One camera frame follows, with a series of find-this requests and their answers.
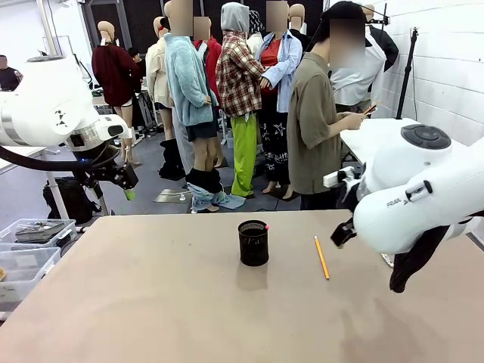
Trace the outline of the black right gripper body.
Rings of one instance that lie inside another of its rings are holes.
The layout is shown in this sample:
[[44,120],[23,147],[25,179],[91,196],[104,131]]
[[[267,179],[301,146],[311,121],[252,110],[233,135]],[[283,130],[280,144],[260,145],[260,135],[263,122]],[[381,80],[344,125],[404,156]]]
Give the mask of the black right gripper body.
[[369,189],[364,178],[345,181],[340,192],[340,204],[353,213],[358,203],[368,194]]

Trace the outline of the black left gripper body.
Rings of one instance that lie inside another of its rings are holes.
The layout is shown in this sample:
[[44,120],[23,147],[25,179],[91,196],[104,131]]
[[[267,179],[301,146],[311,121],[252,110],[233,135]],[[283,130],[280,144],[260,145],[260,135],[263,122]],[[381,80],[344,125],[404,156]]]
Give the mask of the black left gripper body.
[[138,183],[138,176],[129,164],[111,164],[98,170],[98,180],[111,182],[123,190],[133,189]]

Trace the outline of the person's right hand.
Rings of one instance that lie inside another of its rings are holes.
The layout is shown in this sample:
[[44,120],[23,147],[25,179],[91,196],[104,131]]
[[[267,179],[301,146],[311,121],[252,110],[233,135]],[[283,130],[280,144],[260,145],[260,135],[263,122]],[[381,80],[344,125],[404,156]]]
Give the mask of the person's right hand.
[[358,130],[365,119],[367,119],[367,116],[363,113],[346,112],[343,113],[341,121],[345,130]]

